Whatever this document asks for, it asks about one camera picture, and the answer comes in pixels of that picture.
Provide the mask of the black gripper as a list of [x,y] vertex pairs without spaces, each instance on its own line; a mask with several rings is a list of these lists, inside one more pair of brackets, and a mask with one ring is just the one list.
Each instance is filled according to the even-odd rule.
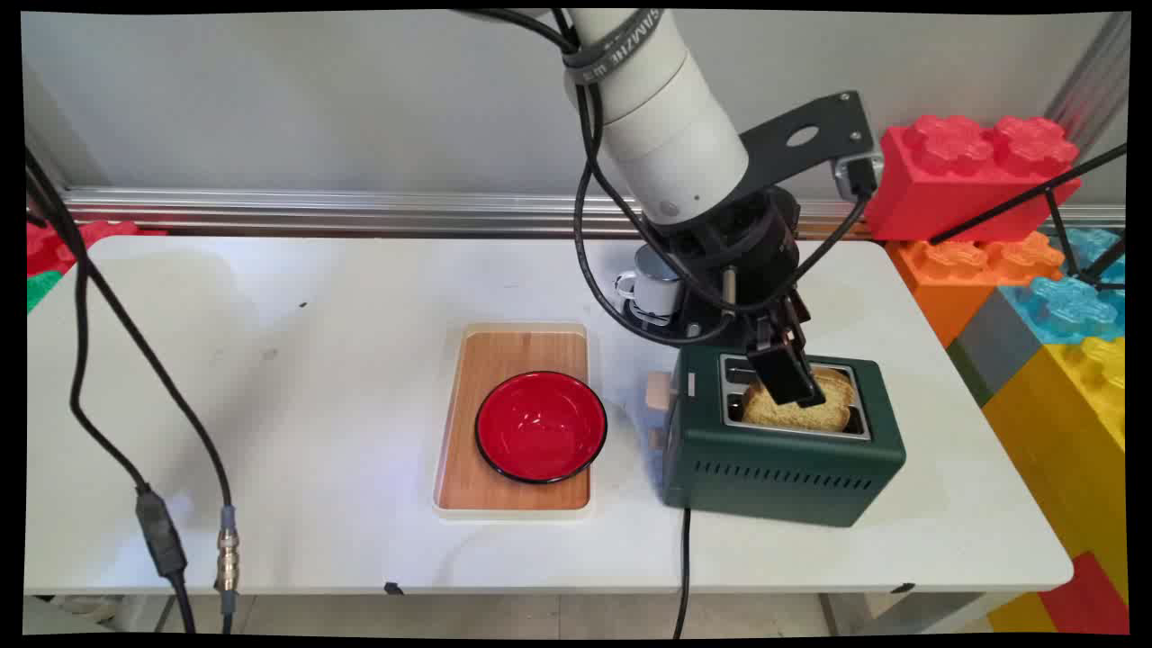
[[[723,291],[723,270],[736,276],[735,303],[755,306],[770,297],[799,264],[796,229],[801,206],[791,193],[770,187],[734,205],[717,210],[703,225],[646,228],[662,247],[713,291]],[[799,409],[824,405],[823,387],[814,380],[799,347],[806,345],[802,325],[811,319],[794,284],[764,310],[738,315],[711,344],[745,349],[745,357],[761,385],[780,406]],[[772,325],[781,336],[770,337]]]

